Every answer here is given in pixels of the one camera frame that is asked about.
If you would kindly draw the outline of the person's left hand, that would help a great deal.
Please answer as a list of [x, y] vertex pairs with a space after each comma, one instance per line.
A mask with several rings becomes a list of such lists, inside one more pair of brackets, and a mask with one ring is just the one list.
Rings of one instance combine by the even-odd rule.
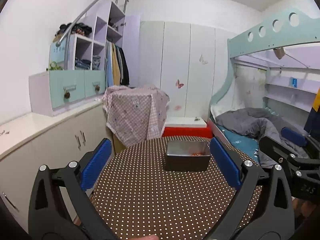
[[133, 240], [159, 240], [159, 238], [156, 235], [148, 235], [140, 238], [134, 238]]

